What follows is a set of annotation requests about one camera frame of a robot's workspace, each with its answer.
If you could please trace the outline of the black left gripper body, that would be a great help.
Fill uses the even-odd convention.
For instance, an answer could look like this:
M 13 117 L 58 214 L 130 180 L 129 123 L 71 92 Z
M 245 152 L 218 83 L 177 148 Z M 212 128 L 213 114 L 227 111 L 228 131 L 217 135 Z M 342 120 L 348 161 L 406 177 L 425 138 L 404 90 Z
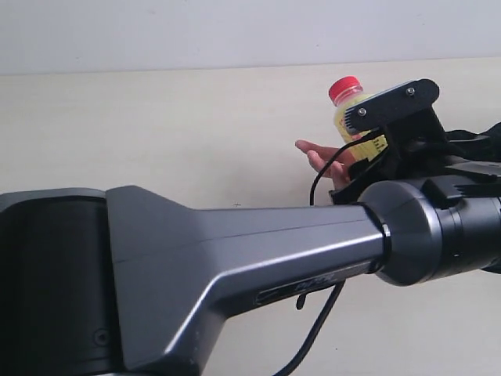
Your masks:
M 351 204 L 370 185 L 390 180 L 417 181 L 435 207 L 450 208 L 463 198 L 499 197 L 500 162 L 472 161 L 445 137 L 446 144 L 414 143 L 401 155 L 390 147 L 374 160 L 362 160 L 348 169 L 351 182 L 330 191 L 333 204 Z

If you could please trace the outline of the open human hand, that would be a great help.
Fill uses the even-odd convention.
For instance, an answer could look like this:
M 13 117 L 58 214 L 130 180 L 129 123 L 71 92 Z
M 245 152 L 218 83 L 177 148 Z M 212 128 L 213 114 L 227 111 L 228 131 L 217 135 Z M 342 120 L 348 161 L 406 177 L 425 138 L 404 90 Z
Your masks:
M 338 151 L 336 147 L 321 146 L 309 141 L 299 139 L 295 146 L 307 156 L 311 167 L 319 172 L 328 160 Z M 347 186 L 350 183 L 348 169 L 355 163 L 355 159 L 349 150 L 343 152 L 332 165 L 325 170 L 323 177 L 333 181 L 336 189 Z

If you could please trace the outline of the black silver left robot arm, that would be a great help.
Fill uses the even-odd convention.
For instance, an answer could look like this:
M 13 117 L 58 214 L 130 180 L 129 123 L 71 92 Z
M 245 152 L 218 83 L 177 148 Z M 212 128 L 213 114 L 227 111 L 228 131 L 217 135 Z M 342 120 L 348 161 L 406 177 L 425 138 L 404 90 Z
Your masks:
M 376 274 L 500 270 L 500 143 L 388 148 L 326 207 L 197 210 L 138 186 L 1 196 L 4 375 L 199 375 L 224 322 Z

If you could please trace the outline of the black sleeved forearm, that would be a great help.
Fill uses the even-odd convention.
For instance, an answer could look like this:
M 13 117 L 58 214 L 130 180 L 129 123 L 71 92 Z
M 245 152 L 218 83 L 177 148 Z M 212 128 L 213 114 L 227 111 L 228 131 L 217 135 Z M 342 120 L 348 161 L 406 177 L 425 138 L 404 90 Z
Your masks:
M 497 123 L 486 131 L 474 133 L 467 130 L 447 131 L 449 142 L 462 150 L 464 158 L 472 161 L 500 162 L 500 131 Z

